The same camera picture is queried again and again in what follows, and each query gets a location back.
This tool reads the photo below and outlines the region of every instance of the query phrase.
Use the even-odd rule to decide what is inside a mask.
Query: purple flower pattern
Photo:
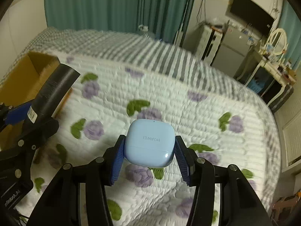
[[[140,72],[140,71],[136,71],[136,70],[133,70],[131,68],[125,68],[125,71],[130,73],[130,76],[132,78],[141,78],[144,76],[144,73],[143,72]]]
[[[100,121],[90,121],[84,127],[84,134],[90,140],[99,140],[104,134],[103,125]]]
[[[72,63],[73,60],[74,60],[74,57],[73,57],[73,56],[68,56],[68,57],[66,58],[66,62],[67,62],[68,64]]]
[[[243,131],[243,121],[238,115],[234,115],[229,122],[229,130],[234,133]]]
[[[47,159],[50,165],[55,169],[59,169],[63,165],[62,160],[59,157],[59,153],[56,152],[54,149],[47,150]]]
[[[211,152],[197,153],[197,156],[205,158],[207,161],[211,162],[213,165],[217,165],[219,163],[219,158],[217,157],[217,155],[214,153],[211,153]]]
[[[134,182],[137,187],[146,188],[151,186],[154,177],[150,169],[134,164],[125,168],[125,177],[127,180]]]
[[[98,96],[100,90],[97,81],[86,81],[82,89],[82,96],[86,99],[91,99],[93,96]]]
[[[249,179],[248,182],[252,186],[253,190],[256,191],[256,187],[257,187],[256,182],[252,179]]]
[[[41,188],[41,191],[44,192],[46,190],[47,186],[48,186],[48,184],[44,184]]]
[[[188,91],[187,92],[187,97],[188,99],[194,101],[194,102],[200,102],[202,100],[205,100],[207,98],[206,95],[198,93],[198,92],[192,92],[192,91]]]
[[[191,210],[193,198],[185,198],[176,208],[176,215],[181,218],[188,218]]]
[[[147,108],[141,110],[141,112],[137,115],[137,119],[149,119],[149,120],[162,120],[162,115],[160,111],[156,108]]]

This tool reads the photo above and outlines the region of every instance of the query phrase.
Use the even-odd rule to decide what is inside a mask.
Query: bed
[[[31,214],[62,164],[87,164],[101,156],[139,118],[170,123],[187,146],[213,164],[236,164],[269,209],[280,172],[280,144],[270,109],[253,91],[190,52],[135,34],[47,28],[18,59],[29,50],[57,55],[81,76],[58,116],[58,133],[32,165],[35,188],[17,206],[23,215]],[[141,109],[131,107],[141,100]],[[194,188],[181,179],[175,159],[164,169],[125,161],[106,193],[114,225],[185,225]],[[217,184],[213,225],[218,215]]]

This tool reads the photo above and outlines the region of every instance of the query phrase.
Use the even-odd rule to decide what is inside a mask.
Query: wall-mounted tv
[[[233,0],[230,12],[267,36],[274,19],[252,0]]]

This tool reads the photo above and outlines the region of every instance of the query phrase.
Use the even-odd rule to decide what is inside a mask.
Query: earbuds case
[[[124,156],[143,167],[167,167],[173,160],[175,130],[162,121],[138,119],[132,122],[125,139]]]

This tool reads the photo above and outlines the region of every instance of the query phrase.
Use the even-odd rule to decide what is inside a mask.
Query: black cylindrical handle
[[[79,76],[80,74],[73,68],[59,64],[32,101],[32,110],[30,109],[29,112],[31,111],[33,118],[30,120],[27,116],[23,124],[23,131],[33,125],[38,125],[45,118],[51,117]]]

